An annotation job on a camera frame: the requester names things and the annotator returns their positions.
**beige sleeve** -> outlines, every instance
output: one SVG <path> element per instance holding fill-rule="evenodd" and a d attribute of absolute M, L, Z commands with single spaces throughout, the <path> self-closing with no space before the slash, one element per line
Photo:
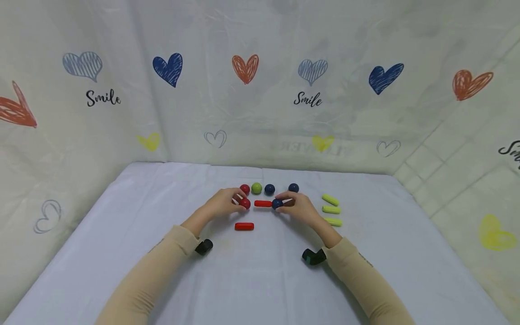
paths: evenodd
<path fill-rule="evenodd" d="M 356 297 L 371 324 L 415 324 L 392 287 L 348 239 L 323 251 L 329 266 Z"/>
<path fill-rule="evenodd" d="M 174 226 L 125 276 L 98 316 L 96 325 L 146 325 L 156 300 L 199 240 Z"/>

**left hand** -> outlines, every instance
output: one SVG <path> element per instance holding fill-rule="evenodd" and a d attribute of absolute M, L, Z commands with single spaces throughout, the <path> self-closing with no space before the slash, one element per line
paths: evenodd
<path fill-rule="evenodd" d="M 237 187 L 223 188 L 218 190 L 200 209 L 207 212 L 211 216 L 211 219 L 219 216 L 227 216 L 233 212 L 245 212 L 246 208 L 235 204 L 232 199 L 240 202 L 242 198 L 246 197 L 245 193 Z"/>

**yellow heart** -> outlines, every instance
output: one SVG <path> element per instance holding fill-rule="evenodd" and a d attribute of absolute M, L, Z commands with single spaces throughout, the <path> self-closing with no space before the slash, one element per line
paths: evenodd
<path fill-rule="evenodd" d="M 147 150 L 156 151 L 157 147 L 159 146 L 159 133 L 154 132 L 150 134 L 148 139 L 138 135 L 137 140 L 139 140 L 142 146 L 145 147 Z"/>
<path fill-rule="evenodd" d="M 478 232 L 482 246 L 489 250 L 500 252 L 516 246 L 515 235 L 500 230 L 500 221 L 492 214 L 482 219 Z"/>
<path fill-rule="evenodd" d="M 326 137 L 325 139 L 323 139 L 319 135 L 315 135 L 313 137 L 314 148 L 316 148 L 316 150 L 318 150 L 319 152 L 324 152 L 325 150 L 327 150 L 333 142 L 333 136 Z"/>

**wall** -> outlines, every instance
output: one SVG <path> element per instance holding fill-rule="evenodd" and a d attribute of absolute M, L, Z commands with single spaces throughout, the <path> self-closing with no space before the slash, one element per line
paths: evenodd
<path fill-rule="evenodd" d="M 125 165 L 180 161 L 395 175 L 519 322 L 519 9 L 4 0 L 0 320 Z"/>

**green ball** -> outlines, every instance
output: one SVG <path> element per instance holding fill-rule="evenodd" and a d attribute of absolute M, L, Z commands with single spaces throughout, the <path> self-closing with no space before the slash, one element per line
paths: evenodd
<path fill-rule="evenodd" d="M 262 193 L 262 184 L 254 183 L 251 186 L 251 192 L 253 192 L 253 194 L 260 194 L 260 193 Z"/>

